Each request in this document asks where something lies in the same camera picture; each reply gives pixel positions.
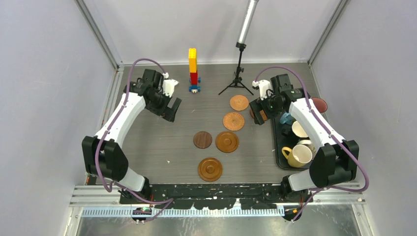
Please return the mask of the brown ringed coaster front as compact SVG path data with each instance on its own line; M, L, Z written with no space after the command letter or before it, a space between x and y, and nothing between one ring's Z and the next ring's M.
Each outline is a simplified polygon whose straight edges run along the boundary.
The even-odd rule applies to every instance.
M222 172L222 164L215 158L205 158L198 165L199 177L207 182L217 181L220 179Z

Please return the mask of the brown ringed coaster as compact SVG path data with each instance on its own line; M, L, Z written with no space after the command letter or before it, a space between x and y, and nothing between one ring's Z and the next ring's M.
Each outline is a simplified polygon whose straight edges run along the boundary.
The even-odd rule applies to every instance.
M220 179L222 172L222 164L215 158L205 158L198 165L199 177L207 182L217 181Z
M239 139L234 132L224 131L217 135L215 144L221 152L231 153L238 148Z
M254 113L253 113L252 109L251 109L251 110L249 110L249 111L250 111L250 116L251 116L252 118L255 118L255 117L254 117ZM265 114L265 112L264 112L263 110L260 110L260 114L261 114L261 116L262 116L262 118L263 118L263 121L268 120L268 117L267 117L267 115Z

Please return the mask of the woven orange coaster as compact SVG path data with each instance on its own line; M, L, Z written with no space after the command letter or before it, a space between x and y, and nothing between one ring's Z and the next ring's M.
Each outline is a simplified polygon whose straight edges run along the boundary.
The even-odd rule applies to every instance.
M244 124L244 117L237 112L229 112L223 118L223 125L226 129L231 131L238 131L242 129Z
M230 99L230 106L236 111L243 111L249 106L247 97L243 95L235 95Z

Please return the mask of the dark walnut coaster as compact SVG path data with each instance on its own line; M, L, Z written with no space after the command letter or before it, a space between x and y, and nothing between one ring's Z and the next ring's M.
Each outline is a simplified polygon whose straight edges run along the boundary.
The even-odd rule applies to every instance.
M212 135L206 131L199 131L193 137L193 144L197 148L208 148L212 143Z

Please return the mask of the black mug white inside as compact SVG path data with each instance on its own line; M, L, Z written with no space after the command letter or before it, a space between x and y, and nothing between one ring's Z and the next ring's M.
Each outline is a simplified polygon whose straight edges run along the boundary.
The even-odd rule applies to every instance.
M307 139L309 136L304 131L303 127L298 121L295 121L291 126L285 125L281 131L284 137L291 139Z

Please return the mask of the pink mug maroon inside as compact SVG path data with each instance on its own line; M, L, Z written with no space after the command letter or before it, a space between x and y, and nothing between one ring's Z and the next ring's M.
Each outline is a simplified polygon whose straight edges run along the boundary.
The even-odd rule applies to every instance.
M314 106L316 107L319 113L325 113L327 111L328 105L326 101L318 97L313 97L311 98L311 100L313 101Z

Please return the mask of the yellow mug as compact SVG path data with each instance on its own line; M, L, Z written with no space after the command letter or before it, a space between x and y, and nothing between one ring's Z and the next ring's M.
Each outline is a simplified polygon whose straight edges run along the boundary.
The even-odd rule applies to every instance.
M305 166L313 158L312 151L305 145L295 145L293 148L283 147L281 152L288 164L294 168Z

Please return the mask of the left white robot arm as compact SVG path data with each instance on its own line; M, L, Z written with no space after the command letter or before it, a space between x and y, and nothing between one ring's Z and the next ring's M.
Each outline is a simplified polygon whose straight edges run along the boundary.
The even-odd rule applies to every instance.
M116 184L140 204L150 199L149 179L130 168L122 144L143 110L174 122L181 99L176 98L171 107L169 103L178 84L168 73L146 69L142 77L128 81L120 103L105 125L94 136L82 140L86 171L100 178L107 191Z

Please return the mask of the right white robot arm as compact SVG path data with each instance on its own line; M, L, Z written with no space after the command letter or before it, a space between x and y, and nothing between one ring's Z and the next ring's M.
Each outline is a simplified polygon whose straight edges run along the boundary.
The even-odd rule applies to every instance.
M286 74L269 81L254 80L252 87L260 95L249 104L256 124L264 124L260 111L269 119L286 111L300 123L316 150L307 170L283 177L279 193L284 200L293 202L301 191L332 187L356 178L358 144L328 127L305 87L294 88Z

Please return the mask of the black plastic tray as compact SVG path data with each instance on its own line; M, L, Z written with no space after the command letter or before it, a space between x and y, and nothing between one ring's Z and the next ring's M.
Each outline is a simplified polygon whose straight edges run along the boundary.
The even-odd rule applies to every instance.
M302 167L295 168L288 164L287 159L282 153L283 147L292 148L300 140L307 140L308 138L300 138L292 133L292 126L288 124L281 124L279 118L272 120L272 127L274 133L274 144L275 144L275 156L277 165L284 170L305 170L308 169L312 161L303 165Z

